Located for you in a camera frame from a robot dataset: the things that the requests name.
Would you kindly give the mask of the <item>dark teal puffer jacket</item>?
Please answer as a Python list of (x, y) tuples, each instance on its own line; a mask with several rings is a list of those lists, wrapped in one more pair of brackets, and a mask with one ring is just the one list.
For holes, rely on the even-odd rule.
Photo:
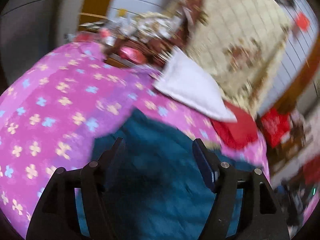
[(192, 140), (140, 110), (114, 132), (82, 136), (74, 151), (97, 160), (116, 139), (125, 152), (106, 175), (103, 197), (117, 239), (197, 239), (215, 194), (206, 187), (192, 153)]

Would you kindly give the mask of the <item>red ruffled pillow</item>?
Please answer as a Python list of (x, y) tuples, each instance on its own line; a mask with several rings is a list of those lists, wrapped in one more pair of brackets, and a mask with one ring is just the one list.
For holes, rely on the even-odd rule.
[(222, 122), (211, 119), (210, 122), (222, 142), (234, 150), (240, 150), (258, 140), (258, 128), (250, 114), (243, 109), (224, 101), (225, 106), (236, 117), (236, 122)]

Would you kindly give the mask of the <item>red shopping bag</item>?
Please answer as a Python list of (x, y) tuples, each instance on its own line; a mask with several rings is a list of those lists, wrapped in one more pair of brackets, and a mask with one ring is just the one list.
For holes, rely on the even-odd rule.
[(271, 148), (277, 147), (282, 137), (290, 131), (290, 113), (280, 114), (274, 108), (269, 109), (260, 119), (261, 131)]

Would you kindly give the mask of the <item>pink floral bed sheet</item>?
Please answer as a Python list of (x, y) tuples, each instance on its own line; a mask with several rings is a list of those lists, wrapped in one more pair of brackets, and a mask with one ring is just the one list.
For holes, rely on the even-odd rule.
[(83, 167), (93, 140), (134, 108), (191, 138), (221, 143), (206, 116), (153, 88), (156, 71), (123, 70), (103, 58), (98, 43), (65, 44), (1, 95), (1, 210), (22, 237), (54, 171)]

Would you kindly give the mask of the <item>white pillow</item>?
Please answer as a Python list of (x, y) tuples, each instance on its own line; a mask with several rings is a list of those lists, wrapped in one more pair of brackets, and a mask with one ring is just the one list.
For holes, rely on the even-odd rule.
[(225, 106), (216, 81), (178, 47), (173, 48), (172, 57), (153, 87), (211, 119), (237, 122)]

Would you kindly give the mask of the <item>cream floral quilt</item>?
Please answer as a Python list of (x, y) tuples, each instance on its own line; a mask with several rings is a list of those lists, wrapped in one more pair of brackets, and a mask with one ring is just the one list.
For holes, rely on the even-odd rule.
[(204, 0), (186, 54), (222, 97), (256, 116), (285, 53), (291, 22), (274, 0)]

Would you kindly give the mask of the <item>brown patterned blanket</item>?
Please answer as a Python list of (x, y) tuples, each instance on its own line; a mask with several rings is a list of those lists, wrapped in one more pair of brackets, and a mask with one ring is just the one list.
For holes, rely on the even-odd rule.
[(150, 63), (163, 67), (172, 48), (183, 49), (198, 23), (207, 23), (204, 0), (172, 0), (167, 11), (146, 12), (127, 20), (119, 17), (98, 33), (106, 45), (105, 55), (129, 64)]

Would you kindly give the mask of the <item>grey refrigerator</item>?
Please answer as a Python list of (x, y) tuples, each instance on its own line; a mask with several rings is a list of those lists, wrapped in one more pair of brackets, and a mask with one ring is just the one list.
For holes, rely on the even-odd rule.
[(9, 0), (1, 12), (1, 81), (13, 84), (52, 49), (60, 0)]

